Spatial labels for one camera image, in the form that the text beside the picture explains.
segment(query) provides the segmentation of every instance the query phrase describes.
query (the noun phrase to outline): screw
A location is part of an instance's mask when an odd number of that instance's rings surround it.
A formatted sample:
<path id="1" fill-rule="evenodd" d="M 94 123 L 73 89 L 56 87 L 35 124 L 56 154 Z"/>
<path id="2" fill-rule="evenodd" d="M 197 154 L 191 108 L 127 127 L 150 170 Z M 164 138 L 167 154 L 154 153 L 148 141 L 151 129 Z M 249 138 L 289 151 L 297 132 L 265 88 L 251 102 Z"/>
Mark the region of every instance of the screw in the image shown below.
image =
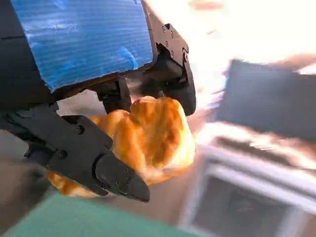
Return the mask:
<path id="1" fill-rule="evenodd" d="M 84 127 L 81 126 L 81 125 L 79 125 L 79 126 L 77 127 L 76 131 L 77 131 L 77 134 L 78 134 L 78 135 L 81 135 L 81 134 L 83 134 L 83 132 L 84 132 Z"/>
<path id="2" fill-rule="evenodd" d="M 67 156 L 68 156 L 68 153 L 66 151 L 61 151 L 59 154 L 58 154 L 59 158 L 60 159 L 66 159 Z"/>

